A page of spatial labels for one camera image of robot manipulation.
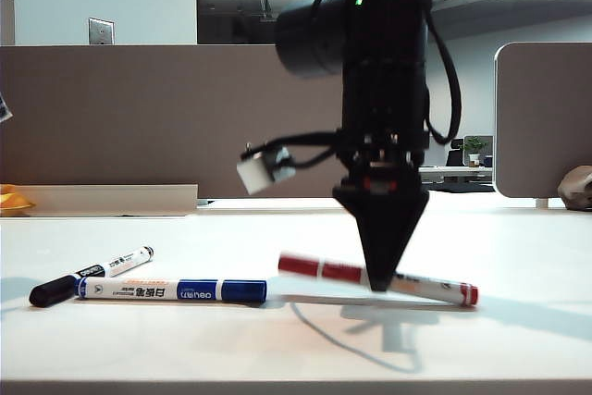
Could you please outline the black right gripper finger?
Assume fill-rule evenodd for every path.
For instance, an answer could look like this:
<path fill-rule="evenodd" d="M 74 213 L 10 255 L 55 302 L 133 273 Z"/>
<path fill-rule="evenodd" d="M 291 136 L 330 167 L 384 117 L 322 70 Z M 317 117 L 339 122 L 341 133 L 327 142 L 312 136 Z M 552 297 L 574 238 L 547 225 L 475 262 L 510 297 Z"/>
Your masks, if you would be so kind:
<path fill-rule="evenodd" d="M 423 187 L 403 191 L 363 191 L 336 187 L 333 197 L 356 220 L 370 288 L 385 291 L 426 208 Z"/>

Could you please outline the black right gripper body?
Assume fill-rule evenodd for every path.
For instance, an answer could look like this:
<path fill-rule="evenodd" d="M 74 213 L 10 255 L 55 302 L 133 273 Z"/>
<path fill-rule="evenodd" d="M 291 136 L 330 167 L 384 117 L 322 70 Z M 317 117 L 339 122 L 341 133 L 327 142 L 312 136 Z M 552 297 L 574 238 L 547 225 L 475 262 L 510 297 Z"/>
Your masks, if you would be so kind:
<path fill-rule="evenodd" d="M 423 62 L 348 62 L 342 73 L 347 176 L 341 195 L 425 195 L 419 166 L 429 145 Z"/>

